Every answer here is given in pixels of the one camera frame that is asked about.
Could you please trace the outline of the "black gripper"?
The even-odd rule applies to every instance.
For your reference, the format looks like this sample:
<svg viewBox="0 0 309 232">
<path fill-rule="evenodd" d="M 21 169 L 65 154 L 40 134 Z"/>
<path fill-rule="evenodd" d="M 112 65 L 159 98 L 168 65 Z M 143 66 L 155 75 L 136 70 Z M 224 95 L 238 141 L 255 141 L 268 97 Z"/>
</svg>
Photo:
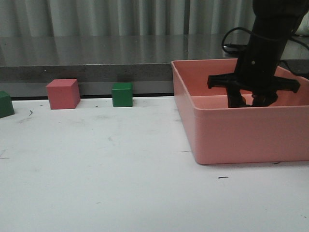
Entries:
<svg viewBox="0 0 309 232">
<path fill-rule="evenodd" d="M 270 106 L 277 101 L 275 92 L 278 90 L 298 92 L 300 83 L 297 80 L 275 75 L 288 38 L 271 39 L 252 34 L 246 49 L 239 55 L 234 72 L 210 75 L 208 88 L 225 87 L 229 108 L 246 106 L 241 89 L 253 92 L 252 107 Z"/>
</svg>

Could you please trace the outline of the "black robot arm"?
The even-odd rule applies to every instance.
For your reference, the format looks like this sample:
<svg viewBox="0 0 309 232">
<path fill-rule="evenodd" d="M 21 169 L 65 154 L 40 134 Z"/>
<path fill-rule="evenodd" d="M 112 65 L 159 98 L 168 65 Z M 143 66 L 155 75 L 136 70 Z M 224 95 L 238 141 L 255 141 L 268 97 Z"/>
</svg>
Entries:
<svg viewBox="0 0 309 232">
<path fill-rule="evenodd" d="M 252 93 L 252 107 L 271 105 L 279 90 L 298 92 L 298 81 L 276 77 L 275 71 L 287 41 L 308 11 L 307 0 L 254 0 L 255 21 L 248 44 L 233 44 L 228 50 L 221 43 L 226 53 L 238 56 L 234 72 L 209 76 L 208 87 L 224 87 L 230 108 L 247 107 L 241 90 Z"/>
</svg>

